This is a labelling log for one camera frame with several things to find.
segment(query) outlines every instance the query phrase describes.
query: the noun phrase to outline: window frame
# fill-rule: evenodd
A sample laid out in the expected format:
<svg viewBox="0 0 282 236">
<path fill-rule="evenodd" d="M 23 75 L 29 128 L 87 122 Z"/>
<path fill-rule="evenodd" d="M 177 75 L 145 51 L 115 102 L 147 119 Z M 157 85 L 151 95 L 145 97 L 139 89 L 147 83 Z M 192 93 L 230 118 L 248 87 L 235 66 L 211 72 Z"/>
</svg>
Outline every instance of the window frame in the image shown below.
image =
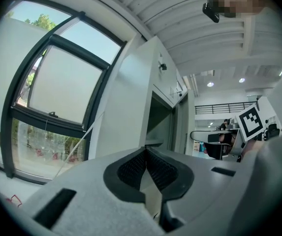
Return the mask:
<svg viewBox="0 0 282 236">
<path fill-rule="evenodd" d="M 2 116 L 1 116 L 0 147 L 1 147 L 2 160 L 3 160 L 4 171 L 6 173 L 6 176 L 10 178 L 15 176 L 30 182 L 45 184 L 49 181 L 49 179 L 45 177 L 35 176 L 28 172 L 22 172 L 16 169 L 14 166 L 13 155 L 12 155 L 12 141 L 11 141 L 13 119 L 15 118 L 26 124 L 53 133 L 76 137 L 76 138 L 82 138 L 96 118 L 96 113 L 99 107 L 100 99 L 106 87 L 107 81 L 110 77 L 114 65 L 116 64 L 123 48 L 126 45 L 126 42 L 121 41 L 111 31 L 109 31 L 99 23 L 87 17 L 84 12 L 77 12 L 71 8 L 68 8 L 64 5 L 49 0 L 20 0 L 19 2 L 21 1 L 35 2 L 62 11 L 70 15 L 69 18 L 67 18 L 66 20 L 55 26 L 52 30 L 47 32 L 33 46 L 33 48 L 23 59 L 8 88 L 3 105 Z M 67 40 L 59 36 L 59 34 L 61 34 L 66 29 L 68 29 L 69 27 L 71 27 L 72 25 L 76 24 L 79 21 L 83 21 L 89 26 L 95 28 L 96 30 L 106 35 L 108 38 L 110 38 L 112 41 L 114 41 L 120 46 L 120 49 L 111 64 L 108 64 L 106 61 L 102 60 L 101 58 L 91 53 L 90 51 L 84 49 L 83 47 L 80 47 L 79 45 L 71 42 L 70 40 Z M 93 66 L 95 66 L 96 68 L 102 71 L 100 78 L 88 102 L 88 106 L 85 111 L 82 124 L 74 123 L 63 119 L 58 119 L 48 114 L 41 113 L 39 111 L 33 110 L 29 107 L 21 106 L 16 103 L 17 96 L 20 94 L 21 88 L 24 85 L 24 83 L 26 83 L 26 78 L 28 77 L 30 71 L 32 70 L 35 62 L 39 59 L 39 57 L 43 54 L 44 50 L 46 50 L 48 46 L 56 46 L 62 49 L 63 51 L 66 51 L 67 53 L 74 55 L 77 58 L 87 63 L 92 64 Z M 32 93 L 32 87 L 37 77 L 37 71 L 35 72 L 35 76 L 31 83 L 28 98 Z M 92 136 L 92 132 L 90 132 L 85 138 L 86 145 L 84 149 L 85 150 L 84 160 L 88 160 L 91 136 Z"/>
</svg>

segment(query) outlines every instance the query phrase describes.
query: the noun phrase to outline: window handle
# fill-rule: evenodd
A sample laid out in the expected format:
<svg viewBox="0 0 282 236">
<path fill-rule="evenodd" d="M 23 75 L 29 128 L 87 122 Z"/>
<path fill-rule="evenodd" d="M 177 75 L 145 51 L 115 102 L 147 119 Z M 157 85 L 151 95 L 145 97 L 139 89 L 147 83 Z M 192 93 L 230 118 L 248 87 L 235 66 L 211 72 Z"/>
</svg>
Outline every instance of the window handle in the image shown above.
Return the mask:
<svg viewBox="0 0 282 236">
<path fill-rule="evenodd" d="M 56 115 L 56 112 L 53 112 L 53 111 L 49 113 L 49 116 L 54 117 L 54 118 L 59 118 L 59 117 Z"/>
</svg>

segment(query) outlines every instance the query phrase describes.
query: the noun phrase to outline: sky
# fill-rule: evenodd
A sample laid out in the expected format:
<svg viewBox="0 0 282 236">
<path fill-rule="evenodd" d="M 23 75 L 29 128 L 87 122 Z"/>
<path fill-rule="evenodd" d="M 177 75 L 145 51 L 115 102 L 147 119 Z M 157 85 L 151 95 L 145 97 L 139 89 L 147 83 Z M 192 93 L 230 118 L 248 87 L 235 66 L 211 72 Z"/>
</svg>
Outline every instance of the sky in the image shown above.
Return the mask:
<svg viewBox="0 0 282 236">
<path fill-rule="evenodd" d="M 20 21 L 25 21 L 28 18 L 33 22 L 38 19 L 40 14 L 45 14 L 49 15 L 51 21 L 59 24 L 70 17 L 70 15 L 59 10 L 29 1 L 21 2 L 11 11 L 14 12 L 11 18 Z M 92 52 L 110 64 L 120 49 L 115 42 L 84 22 L 74 24 L 63 32 L 61 36 Z"/>
</svg>

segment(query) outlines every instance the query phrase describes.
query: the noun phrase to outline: railing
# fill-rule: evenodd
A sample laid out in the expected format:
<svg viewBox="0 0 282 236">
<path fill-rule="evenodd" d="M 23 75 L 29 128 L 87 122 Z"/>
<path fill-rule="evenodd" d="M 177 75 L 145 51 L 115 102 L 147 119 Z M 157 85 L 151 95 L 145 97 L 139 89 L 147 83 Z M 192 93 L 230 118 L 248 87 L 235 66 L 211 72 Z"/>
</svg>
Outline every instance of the railing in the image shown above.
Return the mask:
<svg viewBox="0 0 282 236">
<path fill-rule="evenodd" d="M 205 106 L 196 106 L 195 114 L 201 115 L 201 114 L 237 113 L 246 109 L 247 107 L 250 107 L 252 104 L 256 104 L 257 108 L 259 108 L 257 101 L 205 105 Z"/>
</svg>

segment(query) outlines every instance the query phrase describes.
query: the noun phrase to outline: cable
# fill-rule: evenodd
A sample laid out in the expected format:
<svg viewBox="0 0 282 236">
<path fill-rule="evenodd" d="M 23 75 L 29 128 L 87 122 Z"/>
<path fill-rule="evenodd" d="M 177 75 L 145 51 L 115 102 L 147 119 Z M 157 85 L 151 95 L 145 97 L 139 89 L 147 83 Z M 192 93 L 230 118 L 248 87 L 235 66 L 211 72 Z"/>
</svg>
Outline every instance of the cable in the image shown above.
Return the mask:
<svg viewBox="0 0 282 236">
<path fill-rule="evenodd" d="M 55 179 L 58 174 L 60 173 L 60 171 L 62 170 L 63 166 L 65 165 L 65 163 L 67 162 L 67 160 L 71 157 L 71 155 L 74 153 L 74 151 L 77 149 L 77 147 L 80 145 L 80 143 L 83 141 L 83 139 L 87 136 L 87 134 L 92 130 L 92 128 L 94 127 L 94 124 L 96 121 L 98 121 L 100 119 L 100 117 L 104 114 L 104 112 L 102 112 L 102 114 L 94 120 L 94 122 L 92 123 L 92 125 L 90 126 L 90 128 L 86 131 L 85 135 L 81 138 L 81 140 L 74 146 L 74 148 L 72 149 L 72 151 L 70 152 L 70 154 L 68 155 L 67 159 L 63 162 L 62 166 L 60 167 L 58 173 L 55 175 L 55 177 L 53 179 Z"/>
</svg>

